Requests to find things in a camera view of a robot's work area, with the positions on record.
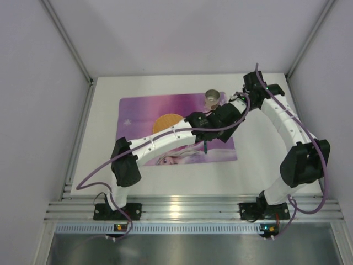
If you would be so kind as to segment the beige metal cup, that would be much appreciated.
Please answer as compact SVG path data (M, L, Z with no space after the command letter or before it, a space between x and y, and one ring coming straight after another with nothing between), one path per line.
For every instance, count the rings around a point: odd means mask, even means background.
M220 92L215 89L209 89L205 92L205 107L212 110L218 107L220 102Z

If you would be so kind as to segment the metal spoon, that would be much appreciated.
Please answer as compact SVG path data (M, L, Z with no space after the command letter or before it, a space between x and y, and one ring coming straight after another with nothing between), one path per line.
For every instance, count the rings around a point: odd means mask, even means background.
M208 145L207 145L207 141L204 141L204 154L208 154Z

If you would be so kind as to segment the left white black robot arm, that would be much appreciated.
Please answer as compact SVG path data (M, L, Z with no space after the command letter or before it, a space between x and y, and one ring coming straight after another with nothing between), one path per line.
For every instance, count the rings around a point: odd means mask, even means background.
M150 161L162 166L235 160L236 151L227 142L248 112L240 97L205 113L192 112L150 136L117 139L111 155L115 184L106 197L110 209L125 207L130 188L142 179L140 167Z

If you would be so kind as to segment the round orange woven plate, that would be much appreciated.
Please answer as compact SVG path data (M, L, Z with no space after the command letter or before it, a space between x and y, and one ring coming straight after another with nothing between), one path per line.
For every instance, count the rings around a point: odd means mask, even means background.
M153 133L158 133L160 131L163 131L175 124L177 124L178 122L182 121L184 118L179 115L179 114L175 114L175 113L168 113L168 114L164 114L162 116L160 116L153 125L152 131Z

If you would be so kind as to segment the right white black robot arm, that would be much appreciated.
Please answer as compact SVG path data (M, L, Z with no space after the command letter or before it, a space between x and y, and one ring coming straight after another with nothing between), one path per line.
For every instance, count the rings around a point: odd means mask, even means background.
M288 220L287 206L294 204L289 196L326 177L330 144L308 131L278 84L266 84L258 70L243 79L243 92L250 99L250 109L260 109L269 118L286 146L287 155L280 164L278 179L254 203L240 204L241 218Z

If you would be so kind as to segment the purple printed cloth placemat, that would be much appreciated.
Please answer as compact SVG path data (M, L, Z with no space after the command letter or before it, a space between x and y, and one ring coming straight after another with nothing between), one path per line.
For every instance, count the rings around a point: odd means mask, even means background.
M185 118L192 112L209 111L205 107L203 93L123 98L119 102L116 138L125 137L126 140L133 140L152 135L154 122L164 114L175 113ZM237 160L233 139L229 139L226 143L215 139L207 145L208 154L204 154L203 143L186 145L166 152L148 161L146 165L181 165Z

